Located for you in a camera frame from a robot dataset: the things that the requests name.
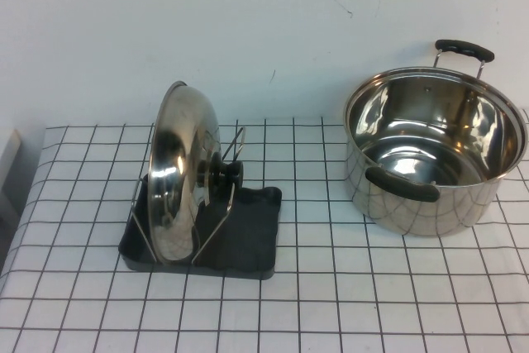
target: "stainless steel lid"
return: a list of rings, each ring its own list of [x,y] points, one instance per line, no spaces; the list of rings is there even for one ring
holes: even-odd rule
[[[212,104],[197,89],[174,83],[160,106],[149,165],[150,237],[162,263],[188,258],[200,246],[193,226],[210,194],[204,173],[220,149]]]

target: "white object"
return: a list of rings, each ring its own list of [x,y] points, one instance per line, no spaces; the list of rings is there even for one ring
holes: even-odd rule
[[[20,144],[20,137],[15,130],[0,128],[0,218],[11,227],[17,226],[19,214],[6,197],[3,185],[17,156]]]

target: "pot rim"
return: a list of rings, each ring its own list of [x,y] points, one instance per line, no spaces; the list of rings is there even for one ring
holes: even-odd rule
[[[350,126],[349,126],[349,115],[350,115],[350,109],[352,108],[352,105],[355,103],[356,99],[358,99],[362,93],[370,87],[373,83],[375,83],[377,80],[385,79],[387,77],[402,77],[403,74],[410,74],[414,73],[417,74],[424,74],[425,76],[433,76],[438,75],[439,77],[443,78],[459,78],[462,79],[464,82],[469,83],[473,86],[473,88],[480,88],[482,91],[490,92],[493,96],[497,97],[502,105],[507,107],[513,114],[515,120],[512,120],[513,124],[518,124],[521,130],[521,141],[522,141],[522,148],[520,149],[520,152],[518,153],[518,157],[515,161],[512,162],[512,164],[509,166],[508,169],[506,169],[503,173],[500,175],[495,176],[494,178],[488,179],[484,182],[479,182],[476,184],[466,184],[466,185],[435,185],[437,188],[443,188],[443,189],[452,189],[452,188],[471,188],[474,186],[480,186],[483,184],[493,184],[501,179],[505,178],[507,174],[509,174],[511,171],[513,171],[522,161],[523,156],[525,155],[525,152],[527,150],[527,126],[526,122],[523,119],[523,116],[521,112],[518,110],[518,108],[512,103],[511,100],[505,96],[502,92],[500,92],[497,88],[491,86],[488,83],[485,83],[483,80],[477,79],[474,76],[470,76],[469,74],[465,74],[463,72],[459,72],[453,69],[444,69],[444,68],[438,68],[438,67],[428,67],[428,66],[410,66],[410,67],[404,67],[404,68],[395,68],[395,69],[388,69],[380,74],[376,74],[374,76],[371,76],[370,78],[367,78],[362,82],[358,88],[350,94],[350,96],[346,100],[346,105],[344,106],[343,111],[343,125],[346,129],[347,139],[348,141],[364,156],[368,164],[378,166],[374,161],[372,161],[362,150],[356,145],[356,141],[353,138],[353,135],[350,132]]]

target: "white wall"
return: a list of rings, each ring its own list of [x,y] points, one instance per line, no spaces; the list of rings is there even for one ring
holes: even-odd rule
[[[431,64],[439,38],[493,50],[484,79],[529,105],[527,0],[0,0],[0,123],[152,122],[179,79],[221,119],[340,114],[370,75]]]

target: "stainless steel pot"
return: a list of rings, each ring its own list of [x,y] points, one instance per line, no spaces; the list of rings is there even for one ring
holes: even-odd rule
[[[480,80],[494,54],[441,40],[433,67],[393,69],[345,106],[346,181],[356,207],[401,234],[441,236],[473,226],[522,159],[520,112]],[[481,61],[477,78],[437,68],[443,51]]]

